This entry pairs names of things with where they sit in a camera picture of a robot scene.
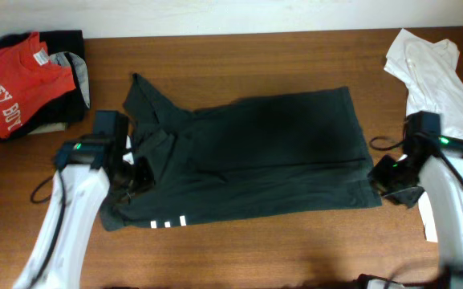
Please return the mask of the dark green Nike t-shirt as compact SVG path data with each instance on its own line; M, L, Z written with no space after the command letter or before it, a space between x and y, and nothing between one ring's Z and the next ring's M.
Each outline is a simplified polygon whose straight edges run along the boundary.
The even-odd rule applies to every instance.
M134 159L152 184L111 191L100 209L105 230L381 203L346 87L188 111L134 74L124 109L135 123Z

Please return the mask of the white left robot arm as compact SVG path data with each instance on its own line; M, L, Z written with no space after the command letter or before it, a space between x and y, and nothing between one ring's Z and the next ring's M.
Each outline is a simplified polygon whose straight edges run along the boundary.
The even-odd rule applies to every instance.
M133 165L130 136L86 135L55 156L50 203L34 249L14 288L79 288L95 217L111 187L109 170Z

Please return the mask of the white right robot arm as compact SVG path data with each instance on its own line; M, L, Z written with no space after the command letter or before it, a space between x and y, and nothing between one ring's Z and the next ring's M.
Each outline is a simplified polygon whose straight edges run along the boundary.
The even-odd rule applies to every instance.
M440 273L426 287L463 288L463 140L414 132L401 146L405 157L384 156L368 174L381 197L414 206L426 194L440 251Z

